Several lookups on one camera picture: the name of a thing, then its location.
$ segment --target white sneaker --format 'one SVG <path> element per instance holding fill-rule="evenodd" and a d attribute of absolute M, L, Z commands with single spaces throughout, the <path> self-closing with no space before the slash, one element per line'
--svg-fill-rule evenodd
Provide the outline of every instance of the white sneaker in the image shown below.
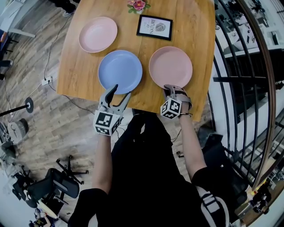
<path fill-rule="evenodd" d="M 75 13 L 75 11 L 76 11 L 76 9 L 73 11 L 73 12 L 70 12 L 70 13 L 68 13 L 68 12 L 65 12 L 65 13 L 63 13 L 63 17 L 69 17 L 70 15 L 72 15 L 73 13 Z"/>

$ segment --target pink plate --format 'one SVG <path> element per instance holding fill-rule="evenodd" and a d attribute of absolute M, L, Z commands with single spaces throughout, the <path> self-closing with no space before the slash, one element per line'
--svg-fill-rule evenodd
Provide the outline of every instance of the pink plate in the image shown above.
<path fill-rule="evenodd" d="M 151 57 L 149 71 L 154 82 L 184 87 L 192 76 L 192 63 L 184 51 L 176 47 L 158 49 Z"/>
<path fill-rule="evenodd" d="M 79 44 L 89 53 L 107 49 L 117 35 L 116 23 L 108 17 L 97 17 L 88 22 L 80 32 Z"/>

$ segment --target black picture frame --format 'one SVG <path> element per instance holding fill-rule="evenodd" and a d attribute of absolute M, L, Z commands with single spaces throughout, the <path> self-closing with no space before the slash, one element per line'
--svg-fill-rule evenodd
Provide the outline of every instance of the black picture frame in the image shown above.
<path fill-rule="evenodd" d="M 142 17 L 148 17 L 148 18 L 153 18 L 153 19 L 169 21 L 170 22 L 170 34 L 169 34 L 169 37 L 164 37 L 164 36 L 159 36 L 159 35 L 151 35 L 151 34 L 146 34 L 146 33 L 140 33 L 140 26 L 141 26 Z M 174 23 L 173 20 L 166 19 L 166 18 L 161 18 L 161 17 L 156 17 L 156 16 L 140 15 L 136 35 L 138 35 L 138 36 L 146 36 L 146 37 L 151 37 L 151 38 L 157 38 L 157 39 L 165 39 L 165 40 L 171 41 L 172 40 L 172 31 L 173 31 L 173 23 Z"/>

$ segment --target wooden floor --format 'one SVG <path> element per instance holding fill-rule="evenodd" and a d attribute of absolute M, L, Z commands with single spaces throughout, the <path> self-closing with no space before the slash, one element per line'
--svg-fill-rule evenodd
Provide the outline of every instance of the wooden floor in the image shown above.
<path fill-rule="evenodd" d="M 27 169 L 32 171 L 32 177 L 39 180 L 44 178 L 49 168 L 58 168 L 55 162 L 57 158 L 64 162 L 69 155 L 72 155 L 74 157 L 72 161 L 74 171 L 90 171 L 89 175 L 79 177 L 80 180 L 85 181 L 85 184 L 80 186 L 80 189 L 83 190 L 89 188 L 91 184 L 93 157 L 97 143 L 92 126 L 93 115 L 77 108 L 66 97 L 58 95 L 48 85 L 39 86 L 43 79 L 50 46 L 68 19 L 62 17 L 62 13 L 61 9 L 56 8 L 49 1 L 39 0 L 20 22 L 19 28 L 36 34 L 36 37 L 33 39 L 20 35 L 13 36 L 13 39 L 19 41 L 19 43 L 16 45 L 11 44 L 9 49 L 14 52 L 4 57 L 4 59 L 13 59 L 14 65 L 7 70 L 5 81 L 0 81 L 0 90 L 2 92 L 0 111 L 5 111 L 8 108 L 5 85 L 11 108 L 20 106 L 25 98 L 30 96 L 34 102 L 34 112 L 28 114 L 25 110 L 20 110 L 13 119 L 16 121 L 25 118 L 29 124 L 28 134 L 17 145 L 19 156 L 16 162 L 24 164 Z M 67 21 L 66 26 L 52 46 L 46 77 L 57 78 L 60 53 L 71 19 Z M 73 101 L 91 111 L 95 111 L 98 106 L 97 102 L 88 100 L 74 98 Z M 127 127 L 127 122 L 130 121 L 131 116 L 131 109 L 126 109 L 122 128 Z M 210 119 L 211 114 L 207 104 L 201 122 L 195 125 L 196 129 L 204 122 L 210 121 Z M 6 115 L 0 120 L 7 125 L 11 117 Z M 178 122 L 165 119 L 162 121 L 171 138 L 175 138 L 180 130 Z M 118 129 L 118 132 L 121 135 L 123 131 Z M 117 139 L 116 135 L 112 137 L 112 145 Z M 180 135 L 174 142 L 173 153 L 181 151 L 181 145 Z M 188 180 L 184 160 L 177 158 L 176 155 L 175 158 L 180 172 Z M 69 205 L 62 208 L 60 215 L 65 219 L 69 219 L 77 200 L 68 196 L 65 196 L 65 200 Z"/>

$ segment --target flower vase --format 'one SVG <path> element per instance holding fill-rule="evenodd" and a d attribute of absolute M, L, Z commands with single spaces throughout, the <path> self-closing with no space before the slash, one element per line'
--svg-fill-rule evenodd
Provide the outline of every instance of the flower vase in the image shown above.
<path fill-rule="evenodd" d="M 143 13 L 143 11 L 144 11 L 144 9 L 142 9 L 142 10 L 140 10 L 140 11 L 137 11 L 137 14 L 142 14 Z"/>

